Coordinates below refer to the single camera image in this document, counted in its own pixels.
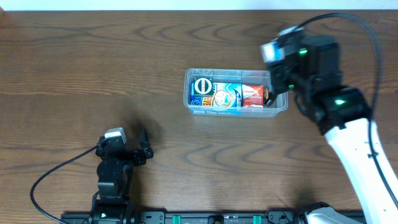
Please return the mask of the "dark bottle with white cap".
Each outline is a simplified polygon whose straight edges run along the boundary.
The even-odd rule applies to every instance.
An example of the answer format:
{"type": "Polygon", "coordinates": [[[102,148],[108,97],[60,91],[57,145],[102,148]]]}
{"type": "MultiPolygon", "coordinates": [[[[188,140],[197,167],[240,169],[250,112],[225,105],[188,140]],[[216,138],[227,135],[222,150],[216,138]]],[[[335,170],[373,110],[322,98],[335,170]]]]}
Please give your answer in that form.
{"type": "Polygon", "coordinates": [[[270,87],[266,87],[264,89],[264,105],[270,106],[275,102],[277,96],[275,95],[274,91],[270,87]]]}

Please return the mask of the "red Panadol box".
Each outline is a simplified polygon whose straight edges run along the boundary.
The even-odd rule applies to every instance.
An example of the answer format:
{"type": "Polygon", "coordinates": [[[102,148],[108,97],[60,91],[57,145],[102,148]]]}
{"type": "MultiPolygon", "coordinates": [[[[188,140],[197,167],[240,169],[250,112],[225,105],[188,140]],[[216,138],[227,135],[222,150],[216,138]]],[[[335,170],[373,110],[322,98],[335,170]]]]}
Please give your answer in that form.
{"type": "Polygon", "coordinates": [[[242,85],[243,107],[260,108],[264,106],[263,85],[242,85]]]}

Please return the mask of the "blue fever patch box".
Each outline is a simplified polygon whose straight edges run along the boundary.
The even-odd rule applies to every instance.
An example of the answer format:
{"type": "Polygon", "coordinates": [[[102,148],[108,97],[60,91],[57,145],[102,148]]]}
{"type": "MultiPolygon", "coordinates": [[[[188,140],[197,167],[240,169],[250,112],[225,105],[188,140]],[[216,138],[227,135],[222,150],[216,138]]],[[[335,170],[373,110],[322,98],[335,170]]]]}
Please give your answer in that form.
{"type": "Polygon", "coordinates": [[[213,83],[214,93],[209,96],[193,96],[190,91],[190,104],[195,106],[242,107],[242,84],[213,83]]]}

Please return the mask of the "green Zam-Buk ointment box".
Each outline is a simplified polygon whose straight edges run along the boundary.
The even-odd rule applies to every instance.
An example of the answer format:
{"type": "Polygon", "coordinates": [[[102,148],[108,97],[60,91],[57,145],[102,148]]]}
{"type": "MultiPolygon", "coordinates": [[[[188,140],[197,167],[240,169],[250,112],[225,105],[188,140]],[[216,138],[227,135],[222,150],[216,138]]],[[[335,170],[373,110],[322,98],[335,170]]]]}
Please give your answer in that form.
{"type": "Polygon", "coordinates": [[[191,94],[193,96],[209,96],[214,91],[212,78],[195,78],[191,83],[191,94]]]}

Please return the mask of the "white Panadol box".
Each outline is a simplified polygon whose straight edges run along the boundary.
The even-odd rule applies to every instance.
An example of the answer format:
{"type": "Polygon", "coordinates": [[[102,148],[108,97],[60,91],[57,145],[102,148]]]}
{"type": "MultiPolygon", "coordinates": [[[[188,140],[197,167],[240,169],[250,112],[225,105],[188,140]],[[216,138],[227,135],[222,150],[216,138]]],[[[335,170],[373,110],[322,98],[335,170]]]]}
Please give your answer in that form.
{"type": "Polygon", "coordinates": [[[278,46],[276,40],[261,45],[260,50],[265,63],[277,62],[285,58],[284,50],[278,46]]]}

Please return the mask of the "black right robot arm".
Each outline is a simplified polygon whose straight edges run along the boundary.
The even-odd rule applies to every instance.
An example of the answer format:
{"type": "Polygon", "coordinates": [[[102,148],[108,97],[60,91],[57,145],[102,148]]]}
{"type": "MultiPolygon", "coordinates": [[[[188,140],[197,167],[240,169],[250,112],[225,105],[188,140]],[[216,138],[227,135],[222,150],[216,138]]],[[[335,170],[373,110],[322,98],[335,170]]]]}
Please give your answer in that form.
{"type": "Polygon", "coordinates": [[[367,223],[394,223],[397,176],[382,148],[372,109],[361,91],[342,83],[340,47],[330,35],[291,27],[260,47],[271,76],[265,95],[295,92],[297,108],[334,150],[359,199],[367,223]]]}

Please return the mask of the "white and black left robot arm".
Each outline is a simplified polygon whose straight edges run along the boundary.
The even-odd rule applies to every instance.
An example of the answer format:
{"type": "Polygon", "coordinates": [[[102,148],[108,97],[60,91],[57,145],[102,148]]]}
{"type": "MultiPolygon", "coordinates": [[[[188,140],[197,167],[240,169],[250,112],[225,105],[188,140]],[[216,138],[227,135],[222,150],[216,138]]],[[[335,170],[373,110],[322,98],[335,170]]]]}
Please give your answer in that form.
{"type": "Polygon", "coordinates": [[[139,215],[134,211],[130,189],[134,167],[146,164],[154,156],[153,149],[143,129],[137,149],[126,148],[127,137],[123,128],[113,128],[99,138],[95,154],[101,158],[97,167],[98,192],[88,223],[135,224],[139,215]]]}

